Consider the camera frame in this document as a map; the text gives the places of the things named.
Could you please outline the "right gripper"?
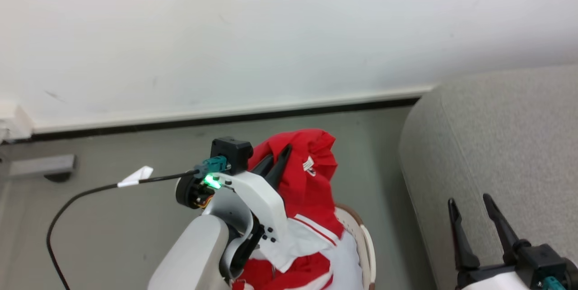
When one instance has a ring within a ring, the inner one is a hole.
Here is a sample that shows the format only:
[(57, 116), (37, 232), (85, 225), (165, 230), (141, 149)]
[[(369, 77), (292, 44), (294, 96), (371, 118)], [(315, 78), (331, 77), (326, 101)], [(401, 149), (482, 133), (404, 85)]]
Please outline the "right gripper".
[(517, 236), (490, 194), (484, 193), (483, 201), (497, 230), (504, 264), (480, 266), (462, 227), (460, 210), (454, 198), (450, 198), (447, 205), (457, 271), (456, 290), (533, 290), (516, 272), (517, 251), (530, 247), (531, 243)]

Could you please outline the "white laundry basket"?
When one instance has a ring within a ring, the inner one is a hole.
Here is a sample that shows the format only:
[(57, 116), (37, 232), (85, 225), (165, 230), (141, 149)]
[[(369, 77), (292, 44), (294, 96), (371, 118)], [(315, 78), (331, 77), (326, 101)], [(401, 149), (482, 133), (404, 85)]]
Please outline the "white laundry basket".
[(375, 290), (377, 263), (374, 244), (369, 230), (361, 216), (353, 208), (345, 204), (337, 204), (335, 206), (335, 215), (355, 239), (364, 290)]

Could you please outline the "white garment with red trim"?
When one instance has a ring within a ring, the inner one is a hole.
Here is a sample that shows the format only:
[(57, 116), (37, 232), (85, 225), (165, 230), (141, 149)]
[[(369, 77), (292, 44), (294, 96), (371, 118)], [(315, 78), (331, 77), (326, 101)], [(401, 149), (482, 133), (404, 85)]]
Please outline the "white garment with red trim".
[(357, 243), (335, 213), (287, 222), (287, 237), (261, 240), (232, 290), (364, 290)]

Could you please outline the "white baseboard with black strip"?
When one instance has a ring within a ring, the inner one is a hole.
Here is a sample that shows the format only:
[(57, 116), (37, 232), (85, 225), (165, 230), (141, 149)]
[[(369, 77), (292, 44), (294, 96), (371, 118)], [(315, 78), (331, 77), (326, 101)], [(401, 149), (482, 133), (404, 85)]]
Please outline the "white baseboard with black strip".
[(153, 130), (180, 129), (288, 117), (408, 107), (415, 105), (424, 94), (431, 92), (435, 86), (436, 84), (426, 84), (415, 88), (393, 89), (378, 96), (357, 97), (349, 100), (346, 100), (345, 98), (324, 100), (303, 105), (283, 105), (279, 107), (265, 107), (254, 110), (235, 110), (203, 115), (180, 115), (154, 120), (140, 119), (114, 122), (107, 125), (91, 124), (70, 127), (35, 128), (31, 137), (23, 139), (21, 142), (30, 143), (50, 140), (70, 140), (107, 136), (112, 134), (140, 133)]

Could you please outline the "grey flat floor block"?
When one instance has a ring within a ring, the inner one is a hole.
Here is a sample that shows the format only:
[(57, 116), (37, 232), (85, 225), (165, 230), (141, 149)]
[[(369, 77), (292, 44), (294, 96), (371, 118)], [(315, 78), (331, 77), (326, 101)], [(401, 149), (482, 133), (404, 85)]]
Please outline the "grey flat floor block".
[(43, 177), (55, 183), (66, 182), (75, 172), (77, 156), (74, 154), (10, 162), (8, 177), (15, 179)]

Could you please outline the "white wall duct box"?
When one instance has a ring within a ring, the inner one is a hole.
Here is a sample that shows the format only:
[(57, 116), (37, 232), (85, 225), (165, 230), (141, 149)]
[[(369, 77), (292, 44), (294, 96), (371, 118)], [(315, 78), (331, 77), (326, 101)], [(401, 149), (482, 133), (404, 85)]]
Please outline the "white wall duct box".
[(0, 143), (31, 137), (33, 122), (23, 107), (15, 102), (0, 100)]

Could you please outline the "red shirt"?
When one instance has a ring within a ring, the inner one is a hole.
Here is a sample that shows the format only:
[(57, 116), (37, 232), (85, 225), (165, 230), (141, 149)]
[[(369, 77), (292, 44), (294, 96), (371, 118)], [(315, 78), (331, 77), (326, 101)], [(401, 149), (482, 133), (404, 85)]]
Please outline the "red shirt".
[(266, 155), (277, 162), (286, 146), (291, 154), (278, 193), (284, 200), (288, 221), (336, 245), (344, 232), (335, 216), (331, 179), (338, 167), (331, 148), (335, 138), (321, 129), (276, 134), (254, 148), (248, 162), (254, 168)]

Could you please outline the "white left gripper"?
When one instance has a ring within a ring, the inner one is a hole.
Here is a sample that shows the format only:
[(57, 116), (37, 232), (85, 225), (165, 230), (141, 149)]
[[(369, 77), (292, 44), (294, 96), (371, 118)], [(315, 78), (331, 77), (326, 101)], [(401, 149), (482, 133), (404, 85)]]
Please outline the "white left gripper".
[(285, 241), (288, 219), (284, 202), (274, 189), (279, 189), (291, 152), (292, 145), (287, 144), (275, 163), (273, 154), (267, 154), (251, 172), (234, 176), (215, 173), (221, 187), (211, 198), (211, 214), (233, 226), (244, 238), (253, 228), (262, 226), (270, 241)]

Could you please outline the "grey fabric sofa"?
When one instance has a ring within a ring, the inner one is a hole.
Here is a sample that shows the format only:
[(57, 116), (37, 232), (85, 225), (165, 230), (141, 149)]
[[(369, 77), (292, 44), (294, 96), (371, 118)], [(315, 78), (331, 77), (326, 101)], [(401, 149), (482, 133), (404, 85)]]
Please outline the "grey fabric sofa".
[(440, 84), (411, 109), (399, 163), (438, 290), (456, 286), (450, 198), (481, 265), (503, 261), (485, 193), (518, 237), (578, 265), (578, 65)]

